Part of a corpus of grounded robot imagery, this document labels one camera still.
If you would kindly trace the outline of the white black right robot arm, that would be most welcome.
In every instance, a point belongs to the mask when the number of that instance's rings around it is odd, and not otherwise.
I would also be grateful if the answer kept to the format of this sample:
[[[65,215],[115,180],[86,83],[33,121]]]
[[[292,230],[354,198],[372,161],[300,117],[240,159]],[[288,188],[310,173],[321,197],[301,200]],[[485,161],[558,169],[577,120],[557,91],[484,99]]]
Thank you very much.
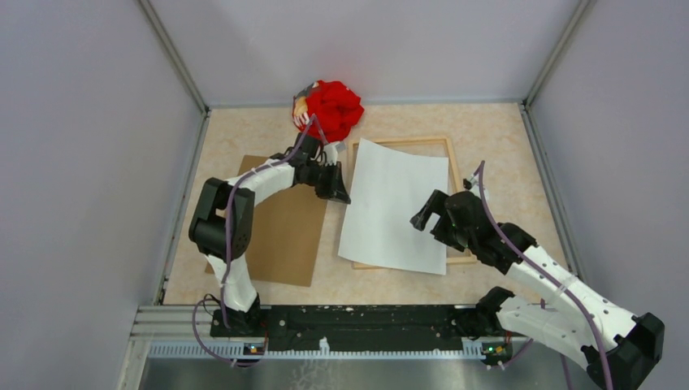
[[[654,314],[633,314],[602,297],[557,265],[536,239],[513,223],[497,223],[470,191],[434,191],[411,225],[536,291],[546,308],[506,288],[492,288],[476,305],[476,323],[488,335],[519,333],[581,366],[599,387],[637,389],[661,360],[665,324]]]

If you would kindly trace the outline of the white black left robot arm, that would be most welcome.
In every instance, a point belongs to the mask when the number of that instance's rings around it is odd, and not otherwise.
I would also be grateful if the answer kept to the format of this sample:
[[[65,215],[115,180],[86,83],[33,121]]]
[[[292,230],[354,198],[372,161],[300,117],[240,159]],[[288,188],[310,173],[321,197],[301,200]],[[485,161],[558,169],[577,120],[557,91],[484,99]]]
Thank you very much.
[[[260,298],[245,258],[255,206],[298,184],[312,187],[320,199],[348,204],[341,149],[339,141],[301,134],[285,152],[244,174],[227,180],[211,177],[203,184],[188,236],[219,283],[219,321],[225,327],[250,336],[261,322]]]

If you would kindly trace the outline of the brown cardboard backing board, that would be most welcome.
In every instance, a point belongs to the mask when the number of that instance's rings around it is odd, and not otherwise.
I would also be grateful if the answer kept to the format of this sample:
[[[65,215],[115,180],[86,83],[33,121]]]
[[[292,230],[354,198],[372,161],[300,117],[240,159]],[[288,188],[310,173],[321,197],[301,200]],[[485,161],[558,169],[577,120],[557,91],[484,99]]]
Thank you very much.
[[[232,191],[239,179],[211,177],[203,184],[189,225],[197,249],[213,257],[210,272],[230,283],[246,275],[308,288],[312,284],[326,201],[298,184],[265,197],[248,188]]]

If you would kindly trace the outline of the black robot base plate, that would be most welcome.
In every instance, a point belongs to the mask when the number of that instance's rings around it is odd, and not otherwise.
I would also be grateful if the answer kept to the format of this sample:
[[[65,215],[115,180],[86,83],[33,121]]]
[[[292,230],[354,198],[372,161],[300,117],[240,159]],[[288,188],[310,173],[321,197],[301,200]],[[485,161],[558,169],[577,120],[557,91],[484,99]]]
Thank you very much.
[[[504,337],[509,332],[494,314],[473,305],[263,305],[247,324],[219,310],[210,325],[212,337],[284,336],[288,331],[429,330],[441,336]]]

